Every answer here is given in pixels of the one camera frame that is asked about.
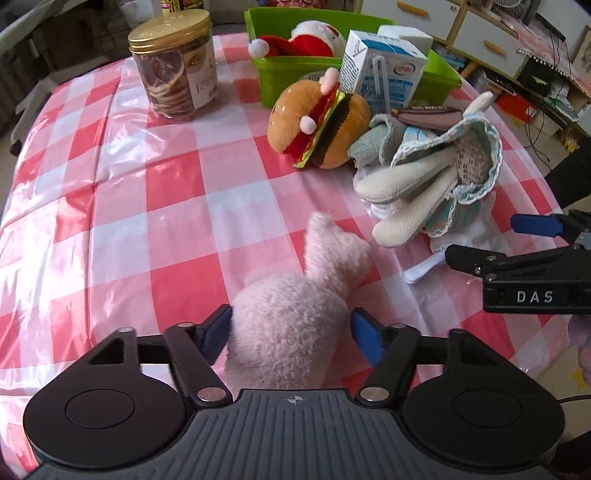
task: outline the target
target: brown packaged snack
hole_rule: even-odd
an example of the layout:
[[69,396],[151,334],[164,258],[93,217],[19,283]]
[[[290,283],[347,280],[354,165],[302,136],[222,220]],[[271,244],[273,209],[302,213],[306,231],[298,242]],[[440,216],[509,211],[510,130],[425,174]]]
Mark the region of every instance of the brown packaged snack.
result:
[[447,131],[462,120],[460,109],[450,106],[415,106],[392,110],[403,124],[429,130]]

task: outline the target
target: green plastic basket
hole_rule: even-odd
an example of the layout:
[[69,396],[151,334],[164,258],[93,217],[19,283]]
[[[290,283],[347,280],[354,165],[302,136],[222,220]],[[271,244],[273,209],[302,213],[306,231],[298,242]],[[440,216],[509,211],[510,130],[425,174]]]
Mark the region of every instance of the green plastic basket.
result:
[[[349,30],[377,33],[381,25],[395,24],[385,18],[314,8],[256,7],[247,10],[244,17],[251,40],[261,35],[289,38],[291,30],[305,20],[326,22],[340,31],[345,38],[348,37]],[[339,69],[341,59],[270,57],[254,59],[253,62],[259,70],[261,103],[271,108],[286,87],[309,73],[323,72],[329,67]],[[429,52],[427,67],[415,91],[413,102],[423,101],[430,105],[441,105],[453,89],[461,86],[462,80],[457,72],[432,50]]]

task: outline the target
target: gold jar lid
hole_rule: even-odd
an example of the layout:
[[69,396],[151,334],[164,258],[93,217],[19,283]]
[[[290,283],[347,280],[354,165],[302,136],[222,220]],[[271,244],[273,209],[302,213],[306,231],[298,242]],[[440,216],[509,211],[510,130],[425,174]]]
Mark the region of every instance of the gold jar lid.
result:
[[159,15],[129,33],[129,50],[131,53],[168,50],[206,35],[211,26],[209,12],[200,8]]

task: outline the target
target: milk carton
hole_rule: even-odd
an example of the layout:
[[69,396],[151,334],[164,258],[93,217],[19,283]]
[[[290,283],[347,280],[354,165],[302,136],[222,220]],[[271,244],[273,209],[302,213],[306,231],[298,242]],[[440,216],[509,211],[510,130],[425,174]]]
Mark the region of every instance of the milk carton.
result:
[[426,65],[427,57],[406,40],[351,30],[340,88],[365,98],[373,115],[389,113],[408,106]]

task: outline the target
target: pink and white checkered tablecloth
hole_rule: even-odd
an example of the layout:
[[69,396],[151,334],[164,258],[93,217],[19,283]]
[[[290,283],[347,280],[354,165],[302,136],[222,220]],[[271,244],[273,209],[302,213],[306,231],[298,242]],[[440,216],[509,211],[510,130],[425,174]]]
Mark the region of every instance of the pink and white checkered tablecloth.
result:
[[[245,285],[301,271],[314,210],[373,247],[375,267],[351,306],[424,334],[466,328],[532,375],[567,346],[564,316],[486,314],[480,281],[446,266],[405,284],[401,271],[430,255],[427,238],[377,247],[350,170],[296,171],[270,149],[246,43],[244,34],[215,37],[219,98],[193,122],[150,114],[131,59],[62,86],[37,119],[0,235],[0,446],[18,473],[35,466],[22,412],[37,390],[117,327],[152,335],[200,322]],[[450,103],[475,95],[464,85]],[[516,212],[558,206],[522,145],[488,114],[504,145],[493,210],[504,251],[553,248],[509,227]],[[329,384],[355,388],[367,368],[344,335]]]

